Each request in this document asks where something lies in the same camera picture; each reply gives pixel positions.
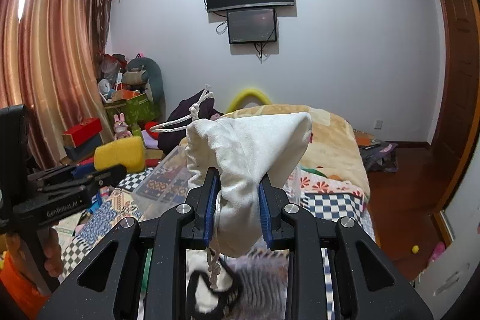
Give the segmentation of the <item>left hand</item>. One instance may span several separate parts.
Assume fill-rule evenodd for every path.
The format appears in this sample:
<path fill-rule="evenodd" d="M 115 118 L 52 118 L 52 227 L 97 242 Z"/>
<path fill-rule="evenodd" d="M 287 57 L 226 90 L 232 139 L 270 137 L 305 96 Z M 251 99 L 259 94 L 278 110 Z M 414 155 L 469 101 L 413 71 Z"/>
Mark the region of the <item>left hand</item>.
<path fill-rule="evenodd" d="M 62 261 L 62 250 L 59 245 L 59 238 L 57 231 L 51 227 L 49 229 L 49 236 L 43 244 L 44 255 L 46 261 L 44 267 L 51 277 L 59 277 L 64 270 L 64 263 Z"/>

